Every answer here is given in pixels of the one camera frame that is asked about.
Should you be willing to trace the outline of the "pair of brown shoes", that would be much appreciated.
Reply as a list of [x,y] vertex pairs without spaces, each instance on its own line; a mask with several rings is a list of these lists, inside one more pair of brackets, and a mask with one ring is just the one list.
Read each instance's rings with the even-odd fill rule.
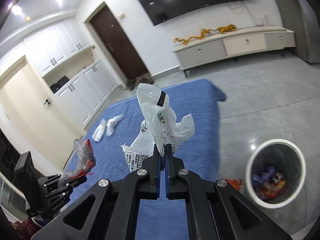
[[139,84],[141,83],[148,83],[153,85],[154,81],[152,78],[146,78],[146,77],[139,77],[136,79],[128,79],[126,86],[125,86],[125,90],[134,90],[135,87],[137,87]]

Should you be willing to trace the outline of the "orange snack wrapper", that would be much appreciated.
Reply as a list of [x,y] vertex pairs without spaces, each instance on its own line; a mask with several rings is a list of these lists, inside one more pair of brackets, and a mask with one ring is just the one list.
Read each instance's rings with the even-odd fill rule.
[[237,191],[241,190],[242,182],[243,182],[242,179],[236,179],[236,180],[225,179],[225,181],[227,181],[227,183],[232,185],[232,187],[234,187]]

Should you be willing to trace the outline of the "white tv cabinet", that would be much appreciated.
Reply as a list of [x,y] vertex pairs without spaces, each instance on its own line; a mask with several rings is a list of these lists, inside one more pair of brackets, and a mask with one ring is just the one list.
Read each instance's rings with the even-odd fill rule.
[[203,40],[192,40],[188,45],[175,43],[173,53],[185,75],[191,68],[225,59],[286,48],[295,48],[295,32],[280,26],[237,29],[220,34],[215,32]]

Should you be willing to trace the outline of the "grey double door refrigerator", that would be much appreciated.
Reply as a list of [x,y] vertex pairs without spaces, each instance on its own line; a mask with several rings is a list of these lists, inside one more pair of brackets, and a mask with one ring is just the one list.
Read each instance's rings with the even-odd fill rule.
[[308,64],[319,63],[319,13],[311,0],[276,0],[285,28],[295,32],[295,54]]

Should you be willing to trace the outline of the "golden dragon ornament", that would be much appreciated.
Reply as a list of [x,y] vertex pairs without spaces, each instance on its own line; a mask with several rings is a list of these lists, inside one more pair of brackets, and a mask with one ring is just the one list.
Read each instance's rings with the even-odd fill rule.
[[217,29],[206,29],[206,28],[203,28],[203,29],[200,30],[199,36],[190,36],[188,38],[176,37],[176,38],[173,39],[173,42],[174,43],[179,42],[179,43],[181,43],[181,44],[186,46],[192,40],[203,40],[208,35],[211,35],[211,34],[213,34],[215,32],[219,32],[220,34],[226,34],[226,33],[233,32],[233,31],[237,31],[237,27],[234,24],[230,24],[230,25],[227,25],[227,26],[221,26],[221,27],[218,27]]

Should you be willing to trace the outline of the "clear red plastic wrapper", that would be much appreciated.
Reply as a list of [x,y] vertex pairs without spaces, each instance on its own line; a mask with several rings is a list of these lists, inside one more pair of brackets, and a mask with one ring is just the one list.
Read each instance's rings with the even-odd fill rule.
[[64,186],[72,179],[78,179],[81,176],[86,176],[91,169],[96,165],[93,148],[89,139],[74,140],[74,150],[77,155],[76,168],[65,172],[58,181],[58,186]]

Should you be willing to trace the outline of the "white round trash bin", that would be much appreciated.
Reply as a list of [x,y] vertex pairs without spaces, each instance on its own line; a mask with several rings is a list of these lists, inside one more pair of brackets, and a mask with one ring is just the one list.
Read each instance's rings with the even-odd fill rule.
[[293,202],[305,178],[304,155],[294,143],[284,139],[260,144],[251,154],[245,170],[250,198],[265,209],[279,209]]

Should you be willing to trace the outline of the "blue shaggy rug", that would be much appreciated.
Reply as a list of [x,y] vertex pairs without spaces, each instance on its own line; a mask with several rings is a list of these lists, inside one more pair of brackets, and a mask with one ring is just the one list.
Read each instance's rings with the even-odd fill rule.
[[97,166],[87,184],[76,189],[76,201],[99,179],[116,181],[136,170],[127,164],[128,154],[119,145],[130,143],[130,152],[151,155],[172,144],[176,156],[201,178],[217,178],[219,157],[220,114],[218,103],[226,94],[210,81],[200,79],[165,89],[149,84],[138,86],[135,98],[110,106],[105,117],[124,114],[114,135],[94,145]]

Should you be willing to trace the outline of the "dark brown entrance door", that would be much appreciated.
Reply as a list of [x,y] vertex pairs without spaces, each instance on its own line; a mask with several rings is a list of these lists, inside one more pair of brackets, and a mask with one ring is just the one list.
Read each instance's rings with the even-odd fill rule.
[[135,47],[106,5],[93,16],[90,24],[127,79],[136,79],[149,73]]

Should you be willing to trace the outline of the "white wall cupboard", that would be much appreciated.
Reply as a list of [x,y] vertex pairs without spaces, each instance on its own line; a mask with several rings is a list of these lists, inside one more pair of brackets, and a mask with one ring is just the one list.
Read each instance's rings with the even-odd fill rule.
[[46,26],[23,44],[28,63],[49,86],[61,112],[85,129],[119,85],[76,20]]

